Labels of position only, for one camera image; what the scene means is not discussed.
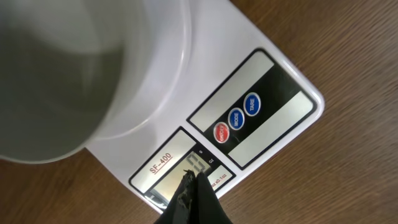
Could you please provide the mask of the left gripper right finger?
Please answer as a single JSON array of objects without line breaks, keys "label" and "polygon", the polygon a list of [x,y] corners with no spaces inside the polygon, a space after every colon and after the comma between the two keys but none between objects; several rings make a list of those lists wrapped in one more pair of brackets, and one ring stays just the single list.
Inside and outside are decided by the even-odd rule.
[{"label": "left gripper right finger", "polygon": [[189,223],[232,224],[204,173],[199,173],[196,177]]}]

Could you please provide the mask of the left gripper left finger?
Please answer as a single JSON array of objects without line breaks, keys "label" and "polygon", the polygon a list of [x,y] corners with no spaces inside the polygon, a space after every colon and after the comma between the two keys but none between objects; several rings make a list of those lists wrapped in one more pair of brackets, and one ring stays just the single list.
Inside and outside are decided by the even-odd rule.
[{"label": "left gripper left finger", "polygon": [[191,223],[195,194],[196,176],[192,170],[186,170],[167,208],[155,221],[155,224]]}]

